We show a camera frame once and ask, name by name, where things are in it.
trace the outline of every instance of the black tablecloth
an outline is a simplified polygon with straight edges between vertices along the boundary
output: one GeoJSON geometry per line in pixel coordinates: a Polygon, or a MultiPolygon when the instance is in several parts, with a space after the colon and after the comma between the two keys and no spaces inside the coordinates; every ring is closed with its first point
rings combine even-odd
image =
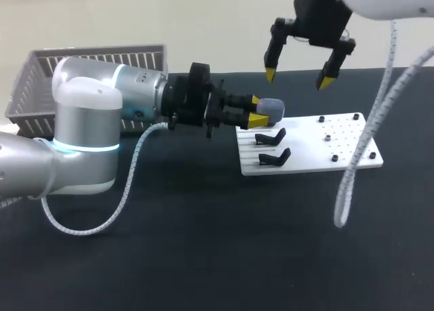
{"type": "MultiPolygon", "coordinates": [[[[342,71],[319,93],[317,71],[272,85],[255,73],[215,78],[281,98],[286,117],[366,116],[381,75],[342,71]]],[[[341,172],[244,177],[233,127],[211,142],[178,127],[146,142],[129,202],[104,234],[62,234],[35,201],[1,211],[0,310],[432,310],[433,75],[423,69],[382,126],[384,167],[358,173],[345,228],[332,221],[341,172]]],[[[107,219],[135,143],[122,140],[109,192],[50,199],[59,222],[107,219]]]]}

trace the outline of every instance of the white wall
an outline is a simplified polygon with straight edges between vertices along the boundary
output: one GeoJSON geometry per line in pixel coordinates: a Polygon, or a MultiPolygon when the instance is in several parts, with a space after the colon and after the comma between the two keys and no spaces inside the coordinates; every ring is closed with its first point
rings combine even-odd
{"type": "MultiPolygon", "coordinates": [[[[269,29],[293,0],[0,0],[0,113],[27,53],[47,47],[166,43],[170,72],[191,62],[214,72],[263,71],[269,29]]],[[[399,22],[397,65],[434,43],[432,20],[399,22]]],[[[389,23],[353,16],[357,48],[344,68],[383,67],[389,23]]],[[[288,42],[279,70],[318,69],[330,51],[288,42]]]]}

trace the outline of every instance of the gray basket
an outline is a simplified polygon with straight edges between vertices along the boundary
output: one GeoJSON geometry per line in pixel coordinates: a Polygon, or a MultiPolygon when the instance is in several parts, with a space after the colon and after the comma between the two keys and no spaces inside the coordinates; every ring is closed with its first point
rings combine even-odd
{"type": "MultiPolygon", "coordinates": [[[[167,75],[165,45],[45,49],[31,51],[12,90],[5,116],[26,137],[54,135],[52,76],[64,57],[75,56],[160,70],[167,75]]],[[[122,132],[144,131],[144,123],[122,120],[122,132]]]]}

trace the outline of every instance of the black clip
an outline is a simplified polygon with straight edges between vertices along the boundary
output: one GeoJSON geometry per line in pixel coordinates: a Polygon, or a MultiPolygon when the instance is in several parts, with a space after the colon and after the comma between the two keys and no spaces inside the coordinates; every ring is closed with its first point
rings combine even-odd
{"type": "Polygon", "coordinates": [[[280,144],[280,142],[285,136],[286,136],[285,128],[280,129],[275,137],[257,133],[255,135],[256,145],[266,144],[266,145],[277,146],[280,144]]]}
{"type": "Polygon", "coordinates": [[[268,154],[259,154],[259,165],[274,165],[276,167],[283,166],[291,156],[290,148],[286,148],[280,157],[274,157],[268,154]]]}

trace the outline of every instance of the white pegboard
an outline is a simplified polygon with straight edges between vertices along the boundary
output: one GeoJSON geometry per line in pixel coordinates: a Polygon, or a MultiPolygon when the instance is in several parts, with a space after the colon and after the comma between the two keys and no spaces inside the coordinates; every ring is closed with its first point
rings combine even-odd
{"type": "MultiPolygon", "coordinates": [[[[359,120],[354,120],[353,116],[354,113],[325,115],[323,123],[319,122],[319,116],[283,118],[274,127],[249,130],[236,127],[242,174],[271,175],[344,170],[353,156],[366,123],[361,113],[359,120]],[[286,129],[286,136],[278,146],[256,145],[256,133],[274,137],[281,128],[286,129]],[[327,135],[332,137],[329,142],[326,141],[327,135]],[[258,154],[279,157],[288,147],[291,156],[284,166],[259,165],[258,154]],[[339,156],[337,162],[332,161],[334,154],[339,156]]],[[[382,164],[381,154],[372,140],[360,160],[359,169],[381,167],[382,164]],[[375,159],[369,158],[371,152],[376,153],[375,159]]]]}

